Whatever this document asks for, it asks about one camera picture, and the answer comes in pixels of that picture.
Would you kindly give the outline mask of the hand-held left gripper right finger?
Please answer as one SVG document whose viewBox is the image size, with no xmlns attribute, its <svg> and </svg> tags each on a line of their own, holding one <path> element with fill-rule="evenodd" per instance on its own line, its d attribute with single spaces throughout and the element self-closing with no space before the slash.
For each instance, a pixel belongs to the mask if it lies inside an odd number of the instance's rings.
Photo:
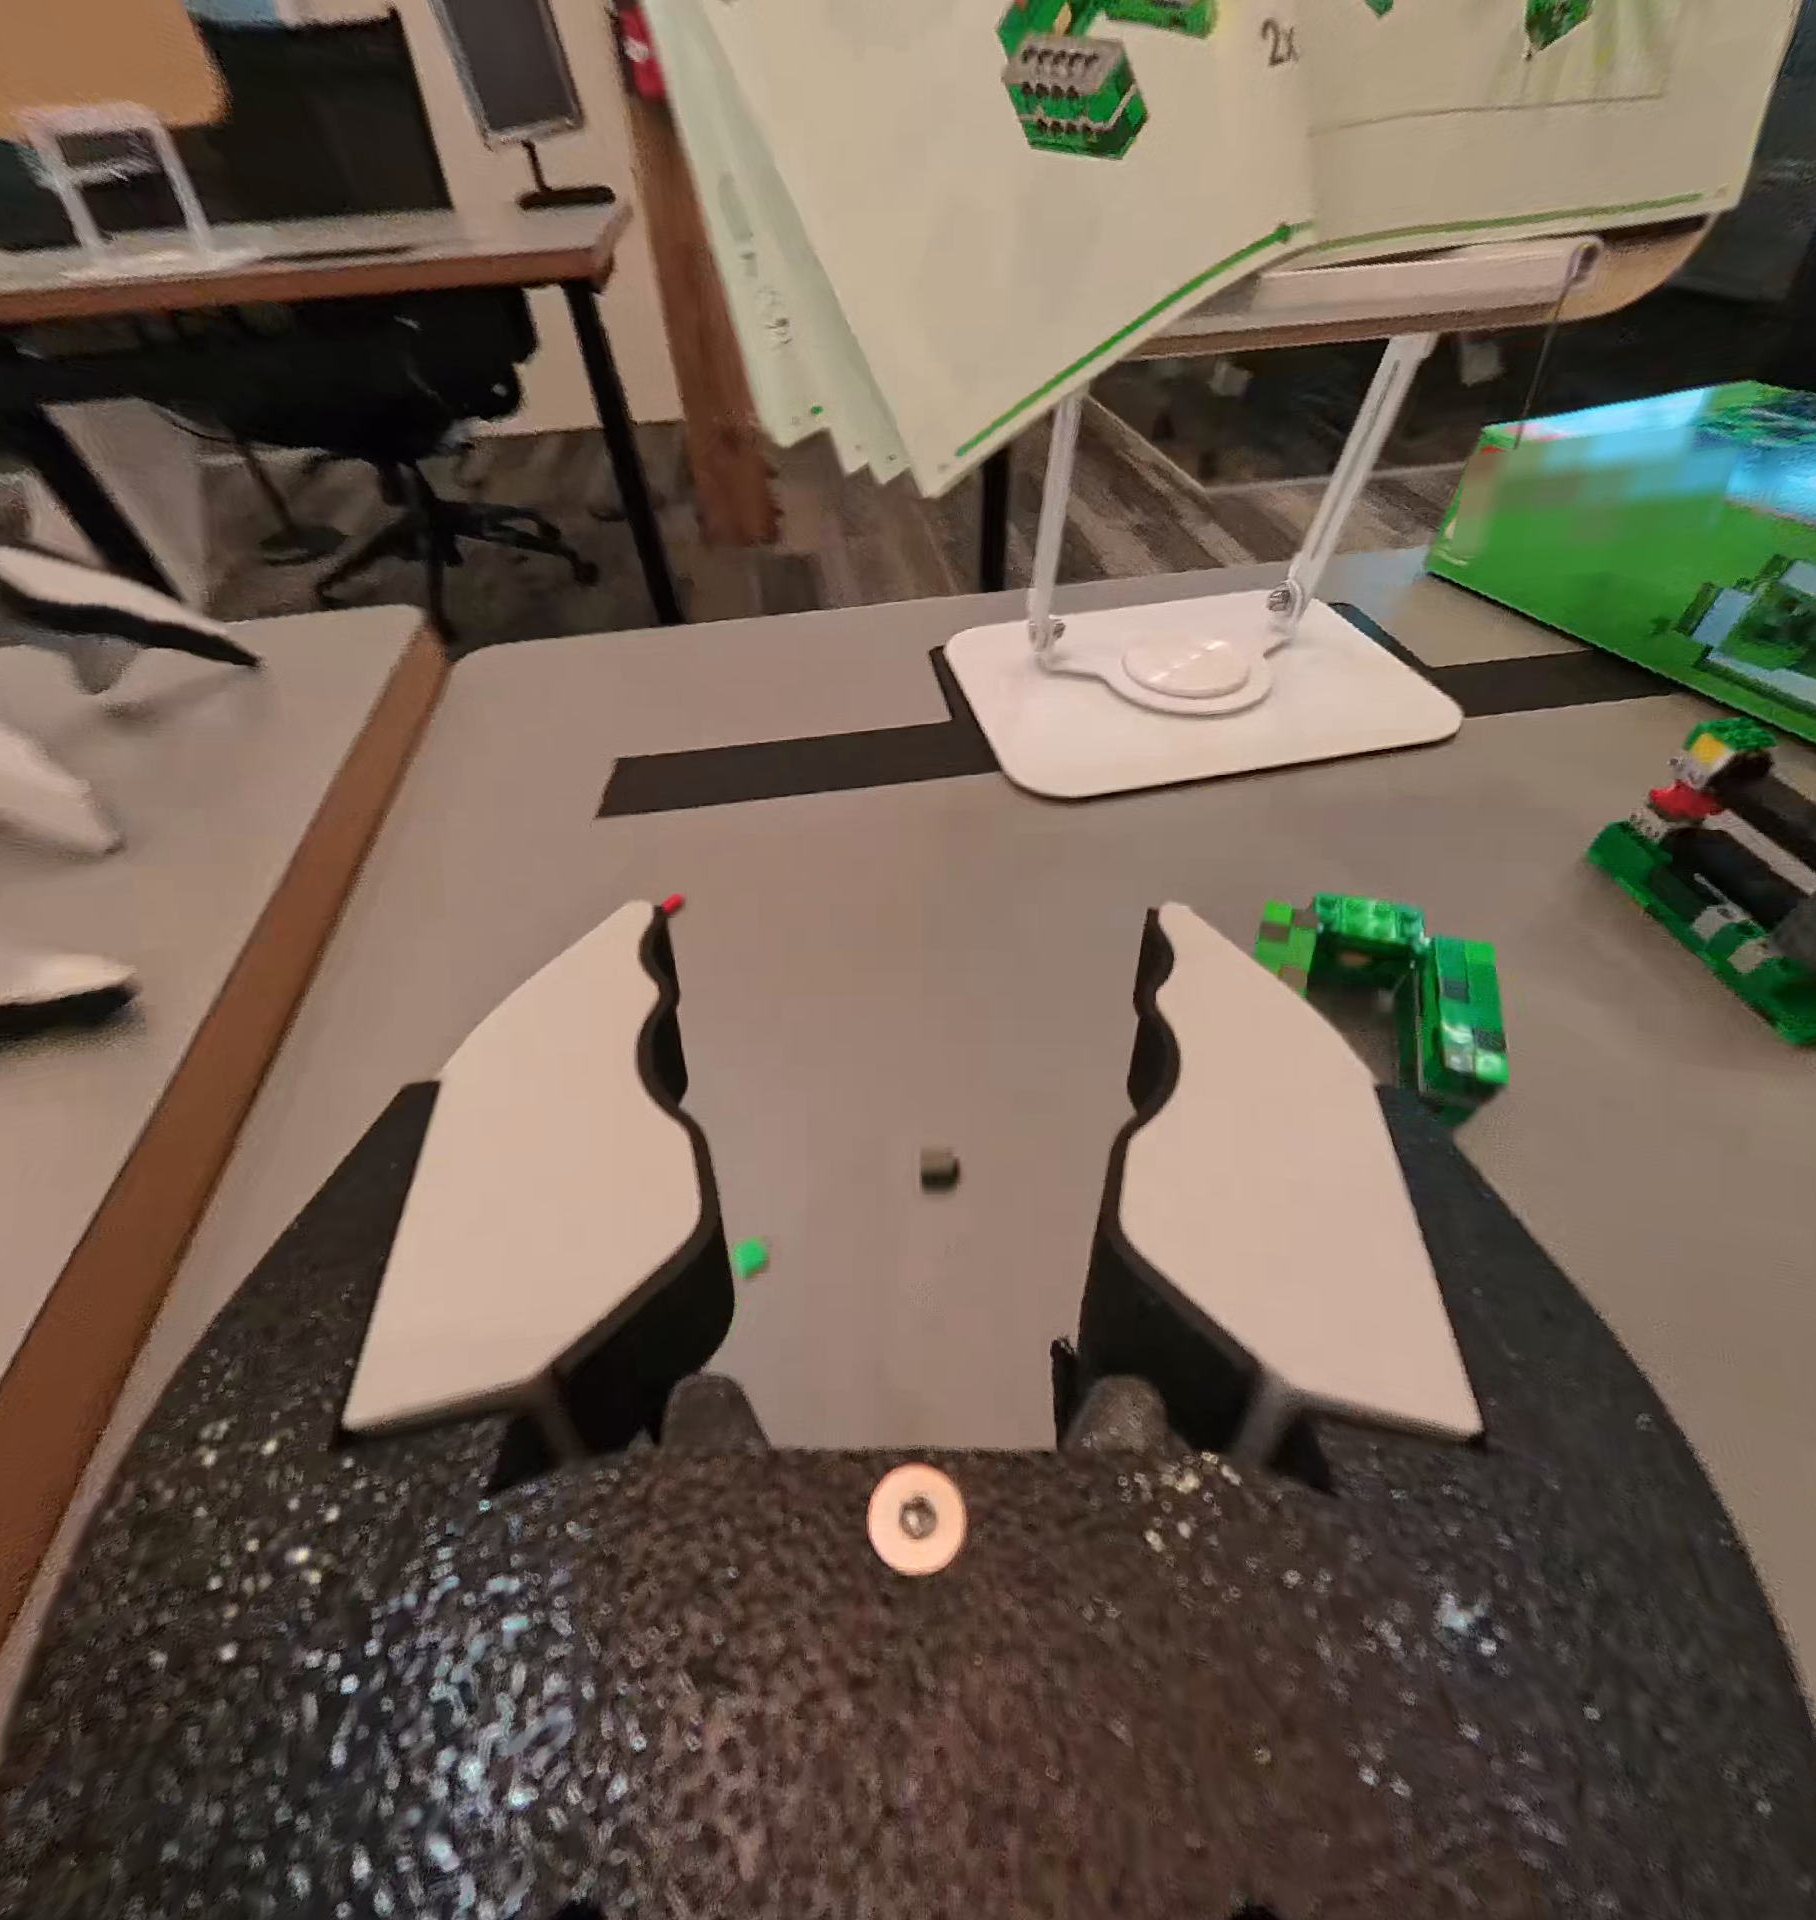
<svg viewBox="0 0 1816 1920">
<path fill-rule="evenodd" d="M 1352 1044 L 1192 902 L 1155 902 L 1123 1125 L 1072 1335 L 1072 1443 L 1328 1475 L 1316 1429 L 1487 1443 L 1443 1277 Z"/>
</svg>

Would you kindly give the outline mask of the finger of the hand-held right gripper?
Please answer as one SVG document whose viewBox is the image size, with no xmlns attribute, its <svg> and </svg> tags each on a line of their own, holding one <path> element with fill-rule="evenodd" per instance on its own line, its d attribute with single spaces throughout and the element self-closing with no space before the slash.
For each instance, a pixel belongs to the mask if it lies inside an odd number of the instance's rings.
<svg viewBox="0 0 1816 1920">
<path fill-rule="evenodd" d="M 103 800 L 0 717 L 0 831 L 71 858 L 124 848 Z"/>
<path fill-rule="evenodd" d="M 90 695 L 118 692 L 140 657 L 264 668 L 227 621 L 39 545 L 0 545 L 0 607 L 27 621 L 27 640 L 55 650 Z"/>
</svg>

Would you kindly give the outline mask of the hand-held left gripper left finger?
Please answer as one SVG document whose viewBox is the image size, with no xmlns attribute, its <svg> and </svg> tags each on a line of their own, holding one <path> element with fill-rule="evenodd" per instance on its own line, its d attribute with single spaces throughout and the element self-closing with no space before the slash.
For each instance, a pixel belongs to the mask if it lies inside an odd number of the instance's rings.
<svg viewBox="0 0 1816 1920">
<path fill-rule="evenodd" d="M 710 1138 L 682 1093 L 667 902 L 627 901 L 444 1062 L 348 1443 L 501 1418 L 501 1452 L 622 1456 L 730 1335 Z"/>
</svg>

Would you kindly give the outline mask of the grey desk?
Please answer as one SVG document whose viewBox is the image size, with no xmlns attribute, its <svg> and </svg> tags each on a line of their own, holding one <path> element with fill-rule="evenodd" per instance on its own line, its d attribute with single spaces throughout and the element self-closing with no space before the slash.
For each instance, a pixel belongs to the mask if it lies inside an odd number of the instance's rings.
<svg viewBox="0 0 1816 1920">
<path fill-rule="evenodd" d="M 1586 839 L 1706 705 L 1529 640 L 1510 612 L 1344 563 L 1342 599 L 1424 660 L 1605 705 L 1474 710 L 1449 743 L 1130 800 L 1001 773 L 608 814 L 615 759 L 948 725 L 932 650 L 974 599 L 512 640 L 444 710 L 256 1093 L 237 1158 L 85 1472 L 85 1506 L 193 1335 L 375 1111 L 563 942 L 667 901 L 692 1111 L 727 1230 L 769 1234 L 727 1369 L 782 1443 L 1036 1443 L 1123 1116 L 1143 902 L 1248 942 L 1270 901 L 1406 901 L 1489 942 L 1510 1093 L 1459 1138 L 1661 1386 L 1816 1696 L 1816 1048 L 1773 1044 Z M 916 1190 L 916 1144 L 960 1190 Z"/>
</svg>

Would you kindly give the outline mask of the grey table with brown edge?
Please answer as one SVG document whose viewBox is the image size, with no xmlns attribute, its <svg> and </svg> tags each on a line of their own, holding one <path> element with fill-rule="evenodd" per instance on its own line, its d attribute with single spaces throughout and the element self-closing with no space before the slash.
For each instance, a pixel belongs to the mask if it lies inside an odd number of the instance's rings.
<svg viewBox="0 0 1816 1920">
<path fill-rule="evenodd" d="M 124 831 L 0 839 L 0 942 L 140 984 L 103 1026 L 0 1044 L 0 1649 L 452 678 L 423 607 L 243 640 L 256 668 L 146 657 L 103 695 L 0 657 L 0 717 Z"/>
</svg>

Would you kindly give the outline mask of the white black-edged object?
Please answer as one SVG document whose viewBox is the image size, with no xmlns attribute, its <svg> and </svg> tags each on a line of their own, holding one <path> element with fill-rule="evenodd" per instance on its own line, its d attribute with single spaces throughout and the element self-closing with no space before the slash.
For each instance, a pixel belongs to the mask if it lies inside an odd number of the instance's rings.
<svg viewBox="0 0 1816 1920">
<path fill-rule="evenodd" d="M 0 944 L 0 1044 L 103 1026 L 140 1000 L 140 972 L 98 951 Z"/>
</svg>

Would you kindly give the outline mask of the green blocky brick figure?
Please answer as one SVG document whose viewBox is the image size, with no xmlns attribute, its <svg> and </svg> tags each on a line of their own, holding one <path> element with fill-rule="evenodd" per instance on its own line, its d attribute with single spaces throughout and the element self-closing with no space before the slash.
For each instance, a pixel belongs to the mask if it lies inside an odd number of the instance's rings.
<svg viewBox="0 0 1816 1920">
<path fill-rule="evenodd" d="M 1387 1015 L 1392 1085 L 1443 1125 L 1476 1116 L 1510 1085 L 1501 951 L 1429 931 L 1400 901 L 1270 901 L 1260 968 L 1306 1000 Z"/>
</svg>

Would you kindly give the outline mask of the clear acrylic stand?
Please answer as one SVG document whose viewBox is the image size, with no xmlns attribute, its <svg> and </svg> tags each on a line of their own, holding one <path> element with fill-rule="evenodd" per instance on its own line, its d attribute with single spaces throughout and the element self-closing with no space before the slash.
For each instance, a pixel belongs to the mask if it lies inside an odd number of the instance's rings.
<svg viewBox="0 0 1816 1920">
<path fill-rule="evenodd" d="M 243 269 L 264 252 L 251 244 L 217 244 L 217 224 L 201 207 L 201 186 L 180 168 L 180 144 L 167 134 L 157 111 L 146 107 L 64 107 L 64 111 L 11 111 L 39 186 L 55 195 L 55 207 L 77 231 L 85 263 L 71 269 L 85 276 L 217 276 L 217 269 Z M 180 231 L 155 252 L 133 232 L 103 232 L 90 215 L 90 186 L 118 186 L 118 179 L 167 179 Z"/>
</svg>

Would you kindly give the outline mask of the white book stand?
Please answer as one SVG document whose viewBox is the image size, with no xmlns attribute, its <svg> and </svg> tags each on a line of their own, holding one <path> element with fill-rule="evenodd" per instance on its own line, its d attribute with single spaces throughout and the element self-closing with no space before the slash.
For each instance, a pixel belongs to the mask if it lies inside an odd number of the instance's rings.
<svg viewBox="0 0 1816 1920">
<path fill-rule="evenodd" d="M 948 640 L 948 678 L 960 687 L 991 769 L 1036 800 L 1104 800 L 1459 736 L 1466 705 L 1334 612 L 1316 581 L 1424 358 L 1443 337 L 1443 299 L 1510 287 L 1501 314 L 1561 314 L 1596 252 L 1596 232 L 1510 252 L 1476 244 L 1449 256 L 1263 282 L 1270 299 L 1295 282 L 1306 319 L 1342 319 L 1342 306 L 1372 299 L 1400 322 L 1384 348 L 1344 450 L 1280 589 L 1055 612 L 1072 464 L 1082 428 L 1082 386 L 1072 386 L 1050 414 L 1023 621 L 960 627 Z"/>
</svg>

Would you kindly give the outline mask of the dark monitor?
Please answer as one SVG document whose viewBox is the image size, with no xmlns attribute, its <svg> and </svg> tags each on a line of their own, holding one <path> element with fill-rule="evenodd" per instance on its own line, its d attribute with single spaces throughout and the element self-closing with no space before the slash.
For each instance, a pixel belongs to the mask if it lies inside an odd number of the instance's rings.
<svg viewBox="0 0 1816 1920">
<path fill-rule="evenodd" d="M 217 224 L 452 215 L 403 17 L 193 17 L 227 118 L 180 136 Z"/>
</svg>

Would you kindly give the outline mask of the tan board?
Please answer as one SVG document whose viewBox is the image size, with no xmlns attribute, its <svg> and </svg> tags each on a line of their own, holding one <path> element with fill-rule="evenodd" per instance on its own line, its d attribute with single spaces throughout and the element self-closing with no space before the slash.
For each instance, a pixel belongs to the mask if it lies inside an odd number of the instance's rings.
<svg viewBox="0 0 1816 1920">
<path fill-rule="evenodd" d="M 227 86 L 180 0 L 0 0 L 0 136 L 19 136 L 19 111 L 201 134 L 227 118 Z"/>
</svg>

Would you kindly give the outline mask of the tablet on stand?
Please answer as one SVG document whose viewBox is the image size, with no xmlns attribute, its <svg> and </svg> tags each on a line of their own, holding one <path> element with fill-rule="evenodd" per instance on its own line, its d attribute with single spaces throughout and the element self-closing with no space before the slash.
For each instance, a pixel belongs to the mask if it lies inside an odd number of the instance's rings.
<svg viewBox="0 0 1816 1920">
<path fill-rule="evenodd" d="M 539 144 L 584 134 L 571 65 L 561 50 L 551 0 L 436 0 L 444 50 L 481 144 L 512 144 L 531 168 L 528 215 L 615 207 L 615 186 L 551 186 Z"/>
</svg>

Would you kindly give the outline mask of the green toy brick box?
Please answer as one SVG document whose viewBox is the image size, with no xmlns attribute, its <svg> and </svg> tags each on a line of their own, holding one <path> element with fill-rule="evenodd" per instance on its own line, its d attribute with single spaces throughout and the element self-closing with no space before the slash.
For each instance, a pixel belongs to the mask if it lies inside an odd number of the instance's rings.
<svg viewBox="0 0 1816 1920">
<path fill-rule="evenodd" d="M 1816 396 L 1501 420 L 1429 576 L 1816 743 Z"/>
</svg>

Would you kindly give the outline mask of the open instruction booklet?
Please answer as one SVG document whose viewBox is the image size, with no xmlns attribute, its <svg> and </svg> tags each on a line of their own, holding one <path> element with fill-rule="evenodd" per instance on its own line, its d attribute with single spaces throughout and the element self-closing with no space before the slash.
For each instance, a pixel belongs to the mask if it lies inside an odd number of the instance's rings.
<svg viewBox="0 0 1816 1920">
<path fill-rule="evenodd" d="M 1242 276 L 1729 215 L 1792 17 L 643 7 L 760 428 L 924 495 Z"/>
</svg>

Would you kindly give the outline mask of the wooden edged table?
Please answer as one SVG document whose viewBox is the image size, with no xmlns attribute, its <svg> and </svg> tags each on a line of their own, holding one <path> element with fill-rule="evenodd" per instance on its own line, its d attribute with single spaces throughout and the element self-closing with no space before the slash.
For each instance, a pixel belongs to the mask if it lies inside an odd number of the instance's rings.
<svg viewBox="0 0 1816 1920">
<path fill-rule="evenodd" d="M 1384 348 L 1400 334 L 1529 334 L 1606 319 L 1661 287 L 1706 244 L 1706 224 L 1474 244 L 1384 263 L 1263 269 L 1214 287 L 1130 358 L 1234 358 L 1295 348 Z"/>
</svg>

